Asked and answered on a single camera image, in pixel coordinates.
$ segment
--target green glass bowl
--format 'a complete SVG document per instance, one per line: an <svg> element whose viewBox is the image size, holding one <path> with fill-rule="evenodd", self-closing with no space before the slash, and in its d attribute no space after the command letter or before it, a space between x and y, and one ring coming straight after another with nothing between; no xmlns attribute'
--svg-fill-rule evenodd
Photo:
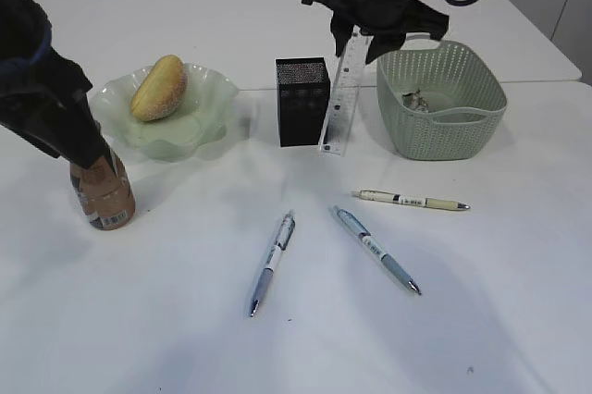
<svg viewBox="0 0 592 394"><path fill-rule="evenodd" d="M144 123L130 112L131 99L152 66L109 81L91 100L92 115L104 135L113 137L157 160L187 157L211 142L230 118L232 99L239 89L210 68L184 64L187 89L170 117Z"/></svg>

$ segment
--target black mesh pen holder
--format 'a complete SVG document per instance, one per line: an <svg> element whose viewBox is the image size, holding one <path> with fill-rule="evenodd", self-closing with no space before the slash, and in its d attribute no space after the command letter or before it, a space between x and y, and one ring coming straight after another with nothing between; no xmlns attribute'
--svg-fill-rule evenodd
<svg viewBox="0 0 592 394"><path fill-rule="evenodd" d="M325 59L277 59L276 72L279 144L317 145L331 91Z"/></svg>

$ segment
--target ballpoint pen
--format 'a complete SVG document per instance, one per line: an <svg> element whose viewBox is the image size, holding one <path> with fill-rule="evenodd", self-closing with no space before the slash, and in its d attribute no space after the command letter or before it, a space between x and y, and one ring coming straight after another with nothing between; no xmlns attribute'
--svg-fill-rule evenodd
<svg viewBox="0 0 592 394"><path fill-rule="evenodd" d="M333 215L341 224L350 231L368 250L372 256L387 269L399 282L409 291L417 295L422 295L422 291L413 281L411 276L399 265L392 256L385 252L376 240L372 237L368 229L364 227L353 214L333 206L331 209Z"/></svg>
<svg viewBox="0 0 592 394"><path fill-rule="evenodd" d="M286 248L288 247L288 241L290 241L290 237L294 231L295 226L296 222L294 221L294 212L289 211L284 216L284 219L279 226L276 238L274 239L274 243L269 250L263 271L261 271L261 276L259 276L259 281L257 282L257 286L255 287L255 291L251 298L251 308L249 311L249 315L251 317L253 317L257 312L257 308L259 307L259 304L261 304L261 301L267 292L267 288L269 288L269 284L271 283L271 279L274 276L274 271L279 263L281 254L286 251Z"/></svg>
<svg viewBox="0 0 592 394"><path fill-rule="evenodd" d="M432 209L445 209L447 211L466 211L471 206L465 203L451 202L448 200L438 200L436 198L418 198L406 197L398 193L388 193L382 191L353 191L352 196L361 200L372 202L395 203L406 206L429 207Z"/></svg>

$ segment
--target green plastic basket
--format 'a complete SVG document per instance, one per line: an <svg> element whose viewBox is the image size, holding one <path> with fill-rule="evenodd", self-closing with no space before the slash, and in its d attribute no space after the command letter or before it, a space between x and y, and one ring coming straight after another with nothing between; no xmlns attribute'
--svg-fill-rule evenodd
<svg viewBox="0 0 592 394"><path fill-rule="evenodd" d="M378 104L397 151L413 160L460 160L477 154L500 123L508 100L486 64L464 44L400 50L378 59ZM421 91L429 113L403 105Z"/></svg>

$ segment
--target table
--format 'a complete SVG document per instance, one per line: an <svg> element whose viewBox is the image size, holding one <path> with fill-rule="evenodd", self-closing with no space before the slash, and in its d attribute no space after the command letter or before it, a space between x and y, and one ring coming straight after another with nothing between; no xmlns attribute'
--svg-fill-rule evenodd
<svg viewBox="0 0 592 394"><path fill-rule="evenodd" d="M242 92L227 137L167 164L117 148L138 203L107 233L64 161L0 131L0 380L11 394L587 393L592 89L503 85L475 158L391 152L364 88L344 157L280 149L273 91ZM450 213L354 200L450 198ZM395 286L330 217L351 210L421 286ZM247 317L283 213L297 227Z"/></svg>
<svg viewBox="0 0 592 394"><path fill-rule="evenodd" d="M241 89L276 87L275 59L324 56L337 68L330 13L301 0L35 0L54 26L54 46L94 85L173 53L226 74ZM451 7L448 38L471 46L498 80L578 80L577 69L508 0ZM376 65L365 85L376 84Z"/></svg>

